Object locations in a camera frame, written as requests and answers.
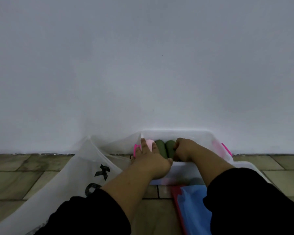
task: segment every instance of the blue fabric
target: blue fabric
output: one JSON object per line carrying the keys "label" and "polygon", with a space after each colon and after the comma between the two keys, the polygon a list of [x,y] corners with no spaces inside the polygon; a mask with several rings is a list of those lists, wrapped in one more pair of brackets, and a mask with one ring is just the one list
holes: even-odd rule
{"label": "blue fabric", "polygon": [[200,185],[184,186],[181,187],[181,190],[182,194],[177,196],[177,202],[187,234],[211,234],[212,212],[203,203],[203,198],[207,195],[207,187]]}

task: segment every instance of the wall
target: wall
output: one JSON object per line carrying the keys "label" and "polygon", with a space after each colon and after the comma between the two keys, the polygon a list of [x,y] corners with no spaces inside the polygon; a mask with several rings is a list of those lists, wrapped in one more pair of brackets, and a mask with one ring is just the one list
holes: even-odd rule
{"label": "wall", "polygon": [[0,153],[152,128],[294,153],[294,0],[0,0]]}

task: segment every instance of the person's right hand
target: person's right hand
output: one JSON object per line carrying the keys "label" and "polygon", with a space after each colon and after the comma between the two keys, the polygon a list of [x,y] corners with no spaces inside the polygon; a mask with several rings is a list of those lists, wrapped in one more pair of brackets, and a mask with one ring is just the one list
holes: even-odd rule
{"label": "person's right hand", "polygon": [[192,162],[193,157],[204,153],[204,151],[207,150],[203,146],[195,143],[193,140],[186,138],[178,138],[175,141],[173,149],[175,150],[173,160],[177,161],[177,159],[180,159],[183,162]]}

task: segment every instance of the red object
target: red object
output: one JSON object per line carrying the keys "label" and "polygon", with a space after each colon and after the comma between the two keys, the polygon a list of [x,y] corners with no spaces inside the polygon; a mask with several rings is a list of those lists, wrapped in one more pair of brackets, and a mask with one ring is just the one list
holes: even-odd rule
{"label": "red object", "polygon": [[182,232],[184,235],[187,235],[186,229],[184,226],[184,222],[183,222],[183,218],[182,218],[182,214],[181,214],[181,210],[180,210],[179,204],[177,202],[177,196],[182,194],[181,187],[183,187],[183,186],[171,186],[171,193],[173,195],[174,203],[175,203],[175,206],[177,209],[177,213],[179,215],[180,223],[181,223],[182,230],[183,230]]}

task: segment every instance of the black sleeve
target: black sleeve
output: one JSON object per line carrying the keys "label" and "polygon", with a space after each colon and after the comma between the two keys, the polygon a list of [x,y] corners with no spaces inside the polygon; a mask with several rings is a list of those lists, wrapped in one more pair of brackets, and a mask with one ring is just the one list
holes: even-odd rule
{"label": "black sleeve", "polygon": [[118,203],[96,189],[65,201],[35,234],[131,234],[131,225]]}
{"label": "black sleeve", "polygon": [[203,202],[212,212],[212,234],[294,234],[294,202],[251,169],[217,176]]}

